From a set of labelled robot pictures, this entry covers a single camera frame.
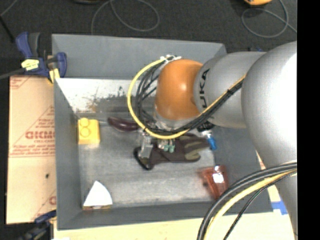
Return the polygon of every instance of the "white triangle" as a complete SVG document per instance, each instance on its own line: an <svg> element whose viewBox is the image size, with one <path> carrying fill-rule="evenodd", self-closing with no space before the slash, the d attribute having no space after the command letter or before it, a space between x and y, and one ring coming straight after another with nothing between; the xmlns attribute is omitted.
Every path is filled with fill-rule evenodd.
<svg viewBox="0 0 320 240"><path fill-rule="evenodd" d="M112 204L112 198L107 188L99 181L95 181L84 201L83 207L98 209Z"/></svg>

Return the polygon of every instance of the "yellow cable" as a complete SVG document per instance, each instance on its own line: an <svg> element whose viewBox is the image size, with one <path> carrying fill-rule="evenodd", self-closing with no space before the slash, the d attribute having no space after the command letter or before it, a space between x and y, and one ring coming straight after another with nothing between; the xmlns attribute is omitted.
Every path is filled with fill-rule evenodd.
<svg viewBox="0 0 320 240"><path fill-rule="evenodd" d="M281 178L282 176L285 176L287 174L290 174L294 171L297 171L297 169L292 169L290 171L287 172L283 172L280 174L277 174L275 176L272 177L268 177L265 178L261 181L259 181L258 183L246 188L245 190L243 190L242 192L240 192L239 194L235 195L233 198L231 198L228 202L225 203L225 205L216 213L216 215L211 219L206 233L204 235L204 240L205 239L209 239L209 235L211 235L212 231L213 231L213 225L217 222L217 220L222 217L236 202L238 202L240 199L244 198L245 196L249 195L250 193L252 193L253 191L256 191L258 189L263 188L264 186L268 185L269 183L272 183L273 181Z"/></svg>
<svg viewBox="0 0 320 240"><path fill-rule="evenodd" d="M158 138L158 139L163 139L163 140L170 140L170 139L174 139L177 137L180 137L181 135L185 134L187 131L189 131L189 129L178 132L176 134L172 134L172 135L160 135L160 134L156 134L154 132L152 132L151 130L149 130L148 128L146 128L146 126L138 119L138 117L136 116L133 108L132 108L132 104L131 104L131 92L135 86L136 81L138 80L138 78L148 69L160 64L161 62L167 60L168 57L165 58L161 58L159 60L156 60L152 63L150 63L149 65L145 66L143 69L141 69L136 75L135 77L132 79L129 89L128 89L128 95L127 95L127 106L129 109L129 112L132 116L132 118L134 119L134 121L142 128L144 129L148 134L150 134L152 137Z"/></svg>
<svg viewBox="0 0 320 240"><path fill-rule="evenodd" d="M128 106L128 109L129 109L129 112L133 118L133 120L142 128L144 129L150 136L152 137L155 137L155 138L158 138L158 139L162 139L162 140L170 140L170 139L175 139L175 138L178 138L180 137L181 135L187 133L190 129L186 129L186 130L183 130L183 131L180 131L178 133L175 133L175 134L171 134L171 135L160 135L160 134L157 134L157 133L154 133L153 131L149 130L140 120L139 118L136 116L133 108L132 108L132 104L131 104L131 92L134 88L134 85L136 83L136 81L138 80L138 78L145 72L147 71L148 69L156 66L157 64L160 64L161 62L163 61L166 61L167 58L169 58L170 56L168 57L165 57L165 58L161 58L159 60L156 60L152 63L150 63L149 65L145 66L144 68L142 68L135 76L134 78L132 79L131 83L130 83L130 86L129 86L129 89L128 89L128 95L127 95L127 106ZM230 89L232 89L234 86L236 86L239 82L241 82L244 78L246 77L246 75L243 75L237 82L235 82L233 85L230 86L230 88L228 90L226 90L223 94L221 94L212 104L210 104L210 106L208 106L204 111L202 111L198 116L197 118L199 118L203 113L205 113L206 111L208 111L210 108L212 108Z"/></svg>

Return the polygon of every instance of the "kuka logo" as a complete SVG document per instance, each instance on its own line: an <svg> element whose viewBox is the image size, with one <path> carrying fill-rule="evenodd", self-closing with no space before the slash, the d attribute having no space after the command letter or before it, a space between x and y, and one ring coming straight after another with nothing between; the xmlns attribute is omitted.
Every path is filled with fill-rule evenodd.
<svg viewBox="0 0 320 240"><path fill-rule="evenodd" d="M200 86L200 91L199 91L199 94L200 94L200 99L203 101L202 103L202 107L205 109L207 108L207 102L206 102L206 98L205 98L205 84L206 84L206 79L207 79L207 73L209 72L210 68L208 68L207 70L205 70L203 73L202 73L202 81L200 79L200 83L199 83L199 86Z"/></svg>
<svg viewBox="0 0 320 240"><path fill-rule="evenodd" d="M53 139L55 137L54 131L27 131L25 133L25 137L29 140L36 140L36 139Z"/></svg>

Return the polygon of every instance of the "blue connector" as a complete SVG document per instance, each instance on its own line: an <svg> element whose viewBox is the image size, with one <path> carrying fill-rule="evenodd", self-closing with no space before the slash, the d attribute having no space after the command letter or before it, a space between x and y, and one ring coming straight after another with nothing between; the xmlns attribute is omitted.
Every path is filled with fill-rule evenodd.
<svg viewBox="0 0 320 240"><path fill-rule="evenodd" d="M210 149L211 150L216 150L217 149L216 141L212 136L208 135L207 136L207 141L208 141L208 143L210 145Z"/></svg>

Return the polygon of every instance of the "cardboard sheet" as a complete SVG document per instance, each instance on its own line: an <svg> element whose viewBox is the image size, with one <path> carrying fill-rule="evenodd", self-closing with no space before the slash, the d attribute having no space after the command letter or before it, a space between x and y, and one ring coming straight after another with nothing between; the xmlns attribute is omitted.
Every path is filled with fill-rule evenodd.
<svg viewBox="0 0 320 240"><path fill-rule="evenodd" d="M47 78L10 78L7 224L33 222L56 208L54 112Z"/></svg>

